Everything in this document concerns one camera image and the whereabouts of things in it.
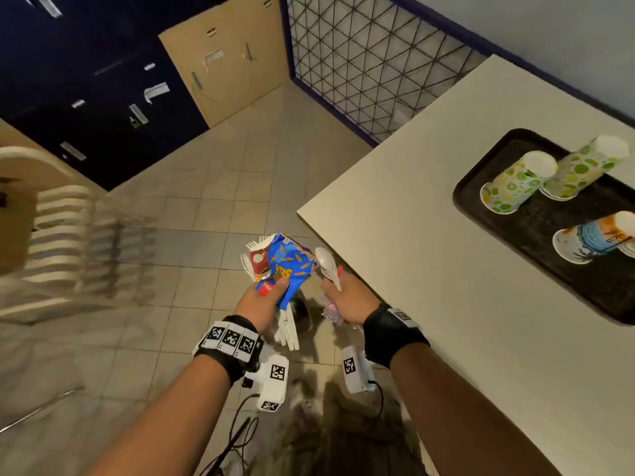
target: geometric wire mesh panel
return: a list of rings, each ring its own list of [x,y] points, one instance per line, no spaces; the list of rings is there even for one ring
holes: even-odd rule
[[[287,0],[295,76],[381,142],[487,57],[388,0]]]

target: black wristband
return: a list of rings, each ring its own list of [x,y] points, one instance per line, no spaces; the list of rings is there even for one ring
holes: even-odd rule
[[[242,328],[249,329],[250,331],[258,334],[258,331],[256,331],[256,327],[251,323],[251,321],[243,317],[242,315],[228,315],[223,319],[223,321],[233,322],[234,324],[237,324]],[[245,372],[255,372],[257,370],[262,345],[262,338],[259,337],[254,344],[254,349],[251,353],[249,362],[243,362],[242,360],[236,359],[234,356],[219,351],[218,349],[209,349],[201,346],[199,346],[199,348],[194,353],[194,357],[204,354],[218,361],[220,365],[223,366],[223,368],[225,368],[225,370],[227,371],[229,380],[233,385],[237,380],[244,376]]]
[[[418,324],[403,312],[393,310],[388,304],[379,304],[364,321],[366,358],[390,369],[391,359],[399,349],[408,344],[430,343]]]

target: black cable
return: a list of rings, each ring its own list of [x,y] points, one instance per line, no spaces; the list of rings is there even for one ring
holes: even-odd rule
[[[212,459],[210,464],[205,466],[205,469],[203,469],[203,471],[201,471],[199,473],[199,476],[202,476],[203,474],[205,474],[205,472],[208,469],[210,469],[211,466],[212,466],[212,468],[211,468],[210,472],[208,473],[210,476],[217,476],[215,474],[216,472],[222,474],[222,472],[220,472],[220,465],[222,464],[222,462],[225,459],[225,457],[229,453],[231,453],[232,451],[235,451],[238,454],[238,456],[241,458],[242,473],[244,474],[246,472],[246,461],[245,461],[245,458],[244,458],[244,448],[245,448],[245,446],[247,446],[251,442],[251,440],[253,439],[254,435],[256,434],[256,429],[258,429],[258,420],[259,420],[258,416],[254,417],[253,419],[248,417],[246,420],[244,420],[244,422],[238,428],[238,432],[235,435],[233,435],[233,436],[232,436],[232,433],[234,432],[234,425],[236,424],[236,419],[238,418],[238,413],[240,413],[240,410],[244,406],[244,403],[246,403],[252,397],[260,397],[260,394],[249,394],[249,396],[247,396],[245,399],[242,400],[242,402],[240,403],[240,406],[238,406],[238,409],[236,409],[236,413],[234,414],[234,419],[232,420],[232,425],[229,428],[229,443],[227,444],[227,446],[225,447],[223,452],[220,453],[220,455],[218,455],[217,457]],[[245,431],[245,436],[244,436],[244,440],[242,441],[242,444],[236,444],[238,439],[240,439],[240,437],[242,436],[242,432],[243,431]]]
[[[368,381],[370,384],[374,384],[375,386],[377,386],[377,389],[379,389],[379,394],[381,394],[382,396],[382,405],[379,407],[379,414],[377,414],[377,416],[375,416],[373,418],[374,421],[377,421],[377,419],[379,419],[380,417],[382,417],[382,411],[384,410],[384,391],[382,390],[382,387],[379,385],[379,383],[377,381]]]

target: wrist strap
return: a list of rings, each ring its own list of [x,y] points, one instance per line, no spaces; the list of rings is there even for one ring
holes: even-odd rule
[[[228,315],[214,322],[192,355],[204,354],[218,361],[234,384],[246,371],[257,371],[263,343],[250,320],[241,315]]]
[[[390,369],[391,359],[403,346],[430,345],[421,327],[399,309],[382,303],[364,321],[366,358]]]

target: gray wall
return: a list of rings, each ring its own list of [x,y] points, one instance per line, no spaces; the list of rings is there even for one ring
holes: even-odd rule
[[[635,117],[635,0],[417,0]]]

